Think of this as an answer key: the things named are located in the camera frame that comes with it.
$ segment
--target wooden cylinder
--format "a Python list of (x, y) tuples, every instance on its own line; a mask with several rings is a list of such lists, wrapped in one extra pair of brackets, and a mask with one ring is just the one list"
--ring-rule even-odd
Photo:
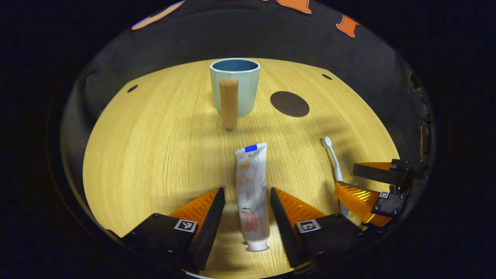
[(234, 129), (238, 122), (238, 80), (225, 78), (219, 81), (222, 122), (226, 129)]

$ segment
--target light blue cup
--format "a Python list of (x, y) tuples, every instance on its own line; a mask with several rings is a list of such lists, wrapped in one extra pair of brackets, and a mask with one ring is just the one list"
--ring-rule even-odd
[(210, 65), (210, 80), (214, 95), (214, 105), (222, 115), (220, 105), (219, 81), (225, 78), (238, 80), (238, 117), (248, 115), (255, 105), (256, 88), (260, 64), (248, 59), (228, 58), (215, 61)]

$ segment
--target white toothbrush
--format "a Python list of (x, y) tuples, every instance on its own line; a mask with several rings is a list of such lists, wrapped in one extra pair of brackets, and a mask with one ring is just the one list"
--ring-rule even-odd
[[(334, 154), (334, 150), (332, 149), (331, 139), (329, 137), (325, 137), (322, 140), (322, 146), (324, 148), (329, 148), (331, 150), (332, 157), (334, 158), (334, 175), (336, 176), (336, 182), (338, 181), (344, 182), (343, 175), (341, 174), (341, 168), (339, 167), (338, 158), (336, 158), (336, 154)], [(347, 219), (349, 219), (348, 208), (344, 206), (344, 204), (341, 201), (339, 201), (339, 209), (341, 211), (341, 214), (345, 216)]]

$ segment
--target wooden table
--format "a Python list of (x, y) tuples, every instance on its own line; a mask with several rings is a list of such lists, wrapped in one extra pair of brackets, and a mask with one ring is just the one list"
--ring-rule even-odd
[[(83, 166), (88, 203), (104, 228), (122, 237), (154, 212), (170, 214), (224, 187), (226, 205), (200, 275), (263, 278), (292, 269), (272, 211), (271, 249), (245, 250), (236, 202), (236, 149), (267, 142), (268, 188), (288, 192), (325, 214), (339, 208), (329, 152), (320, 143), (324, 136), (332, 139), (345, 182), (388, 191), (386, 184), (352, 176), (353, 163), (399, 158), (385, 127), (357, 93), (324, 69), (250, 59), (261, 65), (255, 107), (231, 132), (213, 105), (208, 67), (214, 60), (147, 74), (117, 93), (93, 129)], [(295, 118), (277, 111), (270, 103), (276, 91), (298, 94), (310, 113)], [(351, 220), (361, 221), (355, 215)]]

